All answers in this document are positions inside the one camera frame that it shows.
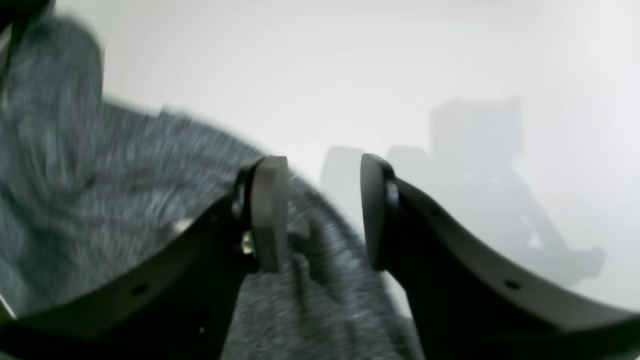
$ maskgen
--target white background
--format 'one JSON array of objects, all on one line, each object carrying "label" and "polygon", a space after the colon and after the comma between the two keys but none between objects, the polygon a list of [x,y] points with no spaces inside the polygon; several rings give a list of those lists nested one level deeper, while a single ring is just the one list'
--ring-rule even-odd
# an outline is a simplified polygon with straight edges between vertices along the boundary
[{"label": "white background", "polygon": [[286,155],[359,229],[359,156],[388,154],[498,251],[640,310],[639,1],[58,0],[58,12],[103,48],[106,97]]}]

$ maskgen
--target blurry sweater sleeve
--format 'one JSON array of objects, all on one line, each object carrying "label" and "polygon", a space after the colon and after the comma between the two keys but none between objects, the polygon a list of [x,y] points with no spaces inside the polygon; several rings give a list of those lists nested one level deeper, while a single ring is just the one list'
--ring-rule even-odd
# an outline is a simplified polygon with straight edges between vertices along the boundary
[{"label": "blurry sweater sleeve", "polygon": [[[0,109],[0,293],[19,315],[63,304],[171,241],[262,154],[182,115],[102,98],[100,52],[49,15],[14,54]],[[291,174],[287,261],[249,276],[224,359],[419,357],[362,240]]]}]

